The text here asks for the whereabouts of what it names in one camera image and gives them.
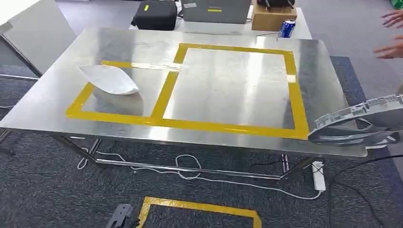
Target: black cable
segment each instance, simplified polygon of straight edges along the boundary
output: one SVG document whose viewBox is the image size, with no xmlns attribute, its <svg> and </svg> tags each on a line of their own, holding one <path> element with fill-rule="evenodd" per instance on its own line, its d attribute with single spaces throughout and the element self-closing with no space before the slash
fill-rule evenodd
<svg viewBox="0 0 403 228">
<path fill-rule="evenodd" d="M 374 208 L 372 207 L 370 201 L 369 201 L 358 189 L 356 189 L 356 188 L 354 188 L 354 187 L 351 187 L 351 186 L 349 186 L 349 185 L 346 185 L 346 184 L 344 184 L 344 183 L 338 182 L 338 181 L 336 181 L 336 180 L 334 181 L 334 183 L 335 183 L 335 184 L 338 184 L 338 185 L 341 185 L 341 186 L 344 186 L 344 187 L 346 187 L 346 188 L 349 188 L 349 189 L 355 191 L 358 195 L 360 195 L 360 196 L 365 200 L 365 202 L 368 204 L 369 209 L 370 209 L 370 211 L 371 211 L 371 213 L 372 213 L 372 216 L 373 216 L 373 217 L 375 218 L 375 220 L 378 222 L 379 226 L 380 226 L 380 227 L 384 227 L 384 223 L 383 223 L 383 222 L 378 218 L 378 216 L 376 215 L 375 210 L 374 210 Z"/>
<path fill-rule="evenodd" d="M 249 167 L 253 167 L 253 166 L 256 166 L 256 165 L 272 165 L 272 164 L 276 164 L 276 163 L 279 163 L 279 162 L 283 162 L 283 161 L 279 160 L 279 161 L 274 161 L 274 162 L 270 162 L 270 163 L 255 163 L 255 164 L 250 165 Z"/>
<path fill-rule="evenodd" d="M 316 171 L 314 171 L 314 172 L 312 172 L 312 173 L 320 172 L 323 176 L 325 176 L 325 175 L 323 174 L 323 172 L 321 171 L 321 169 L 323 168 L 323 165 L 322 165 L 320 168 L 316 167 L 315 165 L 312 165 L 312 167 L 314 167 L 314 168 L 316 169 Z"/>
<path fill-rule="evenodd" d="M 256 35 L 256 36 L 259 37 L 259 36 L 273 35 L 273 34 L 278 34 L 278 32 L 265 33 L 265 34 L 260 34 L 260 35 Z"/>
<path fill-rule="evenodd" d="M 353 165 L 353 166 L 347 167 L 347 168 L 345 168 L 345 169 L 342 169 L 342 170 L 339 171 L 338 173 L 336 173 L 336 175 L 335 175 L 335 176 L 330 180 L 330 182 L 329 182 L 329 195 L 328 195 L 328 197 L 327 197 L 327 227 L 328 227 L 328 228 L 331 228 L 332 185 L 335 184 L 335 183 L 339 183 L 338 181 L 336 181 L 336 177 L 337 177 L 339 174 L 341 174 L 341 173 L 343 173 L 343 172 L 345 172 L 345 171 L 347 171 L 347 170 L 354 169 L 354 168 L 357 168 L 357 167 L 359 167 L 359 166 L 362 166 L 362 165 L 365 165 L 365 164 L 369 164 L 369 163 L 372 163 L 372 162 L 378 162 L 378 161 L 385 160 L 385 159 L 401 158 L 401 157 L 403 157 L 403 154 L 400 154 L 400 155 L 393 155 L 393 156 L 386 156 L 386 157 L 381 157 L 381 158 L 375 158 L 375 159 L 367 160 L 367 161 L 365 161 L 365 162 L 358 163 L 357 165 Z M 350 189 L 354 189 L 353 187 L 348 186 L 348 185 L 344 185 L 344 186 L 345 186 L 345 187 L 348 187 L 348 188 L 350 188 Z M 363 197 L 363 199 L 370 205 L 371 212 L 373 212 L 373 215 L 374 215 L 374 208 L 372 207 L 371 203 L 370 203 L 359 191 L 358 191 L 357 193 L 358 193 L 361 197 Z M 374 218 L 377 220 L 377 222 L 379 223 L 379 226 L 380 226 L 380 227 L 384 227 L 382 221 L 379 220 L 379 218 L 378 218 L 376 215 L 374 216 Z"/>
</svg>

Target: gray carpet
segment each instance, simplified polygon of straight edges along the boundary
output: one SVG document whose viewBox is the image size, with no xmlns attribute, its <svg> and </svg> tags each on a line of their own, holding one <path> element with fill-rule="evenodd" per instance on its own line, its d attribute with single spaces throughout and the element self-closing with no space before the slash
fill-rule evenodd
<svg viewBox="0 0 403 228">
<path fill-rule="evenodd" d="M 346 57 L 332 57 L 335 69 L 351 105 L 365 100 L 351 63 Z M 31 83 L 1 80 L 0 105 L 16 102 Z M 91 140 L 78 141 L 88 147 Z M 314 201 L 298 200 L 285 194 L 204 180 L 182 180 L 173 174 L 152 171 L 133 173 L 125 167 L 99 169 L 89 164 L 79 171 L 81 160 L 46 135 L 13 133 L 4 147 L 16 155 L 0 153 L 0 227 L 104 227 L 119 203 L 130 203 L 136 212 L 145 196 L 217 204 L 257 211 L 262 227 L 323 228 L 326 226 L 327 192 Z M 240 149 L 177 147 L 146 143 L 104 141 L 102 152 L 122 154 L 137 162 L 174 165 L 183 153 L 199 158 L 206 169 L 227 169 L 278 173 L 280 164 L 253 166 L 272 162 L 278 155 Z M 370 157 L 386 156 L 387 149 L 370 151 Z M 331 177 L 343 167 L 358 161 L 326 161 L 325 175 Z M 195 167 L 183 158 L 182 166 Z M 277 186 L 264 180 L 248 180 L 203 174 L 210 179 L 242 181 L 272 186 L 300 196 L 314 196 L 312 174 L 305 170 L 288 183 Z M 387 228 L 403 227 L 403 183 L 393 161 L 371 163 L 340 175 L 340 180 L 359 188 L 368 197 Z M 354 192 L 334 187 L 332 227 L 376 228 L 366 203 Z M 249 218 L 152 206 L 146 228 L 166 227 L 252 227 Z"/>
</svg>

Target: white cable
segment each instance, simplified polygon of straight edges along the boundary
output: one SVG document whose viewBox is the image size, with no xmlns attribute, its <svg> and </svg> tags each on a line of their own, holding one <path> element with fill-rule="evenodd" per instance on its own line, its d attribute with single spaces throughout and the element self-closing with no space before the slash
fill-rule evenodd
<svg viewBox="0 0 403 228">
<path fill-rule="evenodd" d="M 13 105 L 10 105 L 10 106 L 0 106 L 0 108 L 12 108 L 12 107 L 14 107 Z"/>
<path fill-rule="evenodd" d="M 87 162 L 88 162 L 88 159 L 86 159 L 86 158 L 81 159 L 81 161 L 77 164 L 77 169 L 78 169 L 78 170 L 82 170 L 82 169 L 87 165 Z"/>
<path fill-rule="evenodd" d="M 122 161 L 124 161 L 124 162 L 126 161 L 126 160 L 125 160 L 120 154 L 118 154 L 118 153 L 103 153 L 103 152 L 98 152 L 98 151 L 97 151 L 96 153 L 103 154 L 103 155 L 115 155 L 115 156 L 118 156 Z M 177 166 L 177 167 L 179 167 L 178 159 L 181 158 L 181 157 L 191 157 L 191 158 L 195 159 L 196 162 L 197 162 L 197 165 L 199 166 L 199 169 L 202 168 L 202 165 L 200 165 L 199 160 L 198 160 L 195 156 L 190 155 L 190 154 L 182 154 L 182 155 L 177 156 L 177 157 L 175 158 L 175 163 L 176 163 L 176 166 Z M 86 160 L 86 161 L 85 161 L 84 165 L 79 168 L 79 165 L 81 164 L 81 162 L 82 162 L 83 160 Z M 81 159 L 80 163 L 79 163 L 78 166 L 77 166 L 77 169 L 79 169 L 79 170 L 83 169 L 83 168 L 86 166 L 87 161 L 88 161 L 88 160 L 85 159 L 85 158 Z M 212 180 L 212 179 L 207 179 L 207 178 L 199 177 L 200 174 L 201 174 L 200 172 L 199 172 L 196 176 L 194 176 L 194 177 L 185 177 L 185 176 L 183 176 L 183 175 L 181 174 L 180 171 L 177 171 L 177 172 L 173 172 L 173 171 L 159 171 L 159 170 L 155 170 L 155 169 L 151 169 L 151 168 L 134 168 L 134 167 L 132 167 L 132 166 L 130 166 L 130 168 L 131 168 L 132 170 L 135 170 L 135 171 L 136 171 L 136 170 L 151 170 L 151 171 L 154 171 L 154 172 L 157 172 L 157 173 L 161 173 L 161 174 L 172 173 L 172 174 L 178 175 L 180 178 L 185 179 L 185 180 L 199 179 L 199 180 L 205 180 L 205 181 L 210 181 L 210 182 L 221 182 L 221 183 L 229 183 L 229 184 L 246 185 L 246 186 L 251 186 L 251 187 L 260 188 L 260 189 L 268 189 L 268 190 L 280 191 L 280 192 L 282 192 L 282 193 L 284 193 L 284 194 L 287 194 L 287 195 L 289 195 L 289 196 L 292 196 L 292 197 L 295 197 L 295 198 L 298 198 L 298 199 L 301 199 L 301 200 L 315 200 L 315 199 L 317 199 L 317 198 L 322 194 L 322 191 L 319 191 L 318 194 L 317 194 L 316 196 L 314 196 L 314 197 L 302 197 L 302 196 L 297 196 L 297 195 L 291 194 L 291 193 L 286 192 L 286 191 L 281 190 L 281 189 L 263 187 L 263 186 L 258 186 L 258 185 L 254 185 L 254 184 L 240 183 L 240 182 L 234 182 L 234 181 L 228 181 L 228 180 Z"/>
</svg>

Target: person's hand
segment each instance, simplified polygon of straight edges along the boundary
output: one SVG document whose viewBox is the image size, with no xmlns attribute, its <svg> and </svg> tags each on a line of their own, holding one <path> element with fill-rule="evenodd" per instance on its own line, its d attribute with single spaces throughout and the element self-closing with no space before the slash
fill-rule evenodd
<svg viewBox="0 0 403 228">
<path fill-rule="evenodd" d="M 374 53 L 380 53 L 377 58 L 402 58 L 403 57 L 403 36 L 396 36 L 394 38 L 398 40 L 398 43 L 391 46 L 386 46 L 374 51 Z"/>
<path fill-rule="evenodd" d="M 389 12 L 389 13 L 383 15 L 382 18 L 387 19 L 383 23 L 383 25 L 385 25 L 385 27 L 387 27 L 387 28 L 391 27 L 391 26 L 403 21 L 403 10 L 395 10 L 395 11 Z M 403 28 L 403 23 L 400 23 L 397 27 L 399 29 Z"/>
</svg>

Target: yellow tape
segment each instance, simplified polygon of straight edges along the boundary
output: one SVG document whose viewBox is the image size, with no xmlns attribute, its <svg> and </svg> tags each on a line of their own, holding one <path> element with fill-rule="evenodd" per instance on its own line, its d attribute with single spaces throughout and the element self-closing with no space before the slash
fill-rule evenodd
<svg viewBox="0 0 403 228">
<path fill-rule="evenodd" d="M 117 62 L 117 61 L 108 61 L 103 60 L 101 61 L 102 65 L 114 66 L 118 68 L 133 68 L 132 63 L 129 62 Z"/>
<path fill-rule="evenodd" d="M 207 9 L 207 11 L 208 12 L 217 12 L 217 13 L 222 12 L 222 10 L 220 10 L 220 9 Z"/>
<path fill-rule="evenodd" d="M 256 52 L 265 54 L 283 55 L 286 65 L 289 98 L 291 103 L 291 110 L 294 120 L 295 129 L 281 129 L 273 127 L 262 126 L 245 126 L 226 123 L 212 123 L 212 122 L 199 122 L 199 121 L 186 121 L 186 120 L 173 120 L 163 119 L 164 112 L 169 103 L 175 83 L 178 79 L 179 72 L 170 71 L 167 79 L 161 89 L 158 100 L 154 106 L 153 112 L 150 117 L 132 116 L 122 114 L 98 113 L 98 112 L 84 112 L 81 107 L 94 89 L 93 85 L 88 83 L 81 91 L 77 99 L 67 109 L 67 116 L 70 118 L 78 118 L 92 121 L 113 122 L 120 124 L 139 124 L 149 126 L 161 126 L 170 128 L 182 128 L 199 131 L 214 131 L 221 133 L 240 133 L 257 136 L 267 137 L 280 137 L 291 139 L 306 140 L 309 134 L 309 127 L 307 124 L 307 117 L 305 114 L 304 103 L 302 94 L 298 84 L 297 70 L 294 61 L 294 55 L 290 51 L 259 49 L 251 47 L 231 47 L 231 46 L 216 46 L 205 44 L 179 44 L 178 51 L 176 52 L 173 62 L 175 64 L 182 64 L 184 62 L 187 50 L 189 48 L 201 48 L 212 50 L 227 50 L 227 51 L 243 51 L 243 52 Z M 101 64 L 110 65 L 120 68 L 133 68 L 132 63 L 129 62 L 116 62 L 116 61 L 102 61 Z"/>
<path fill-rule="evenodd" d="M 176 80 L 178 79 L 179 72 L 169 72 L 167 79 L 161 89 L 160 95 L 157 102 L 155 103 L 153 112 L 151 113 L 151 118 L 162 118 L 165 113 L 166 107 L 171 98 L 173 87 L 175 86 Z"/>
<path fill-rule="evenodd" d="M 186 202 L 186 201 L 178 201 L 172 199 L 161 199 L 146 196 L 144 198 L 143 206 L 141 207 L 139 219 L 140 226 L 142 228 L 145 221 L 147 220 L 148 213 L 150 211 L 151 205 L 160 205 L 166 207 L 174 207 L 174 208 L 185 208 L 192 210 L 202 210 L 208 212 L 236 215 L 249 217 L 253 219 L 253 228 L 261 228 L 262 222 L 259 218 L 259 215 L 254 210 L 240 209 L 240 208 L 230 208 L 225 206 L 218 206 L 213 204 L 204 204 L 204 203 L 194 203 L 194 202 Z"/>
</svg>

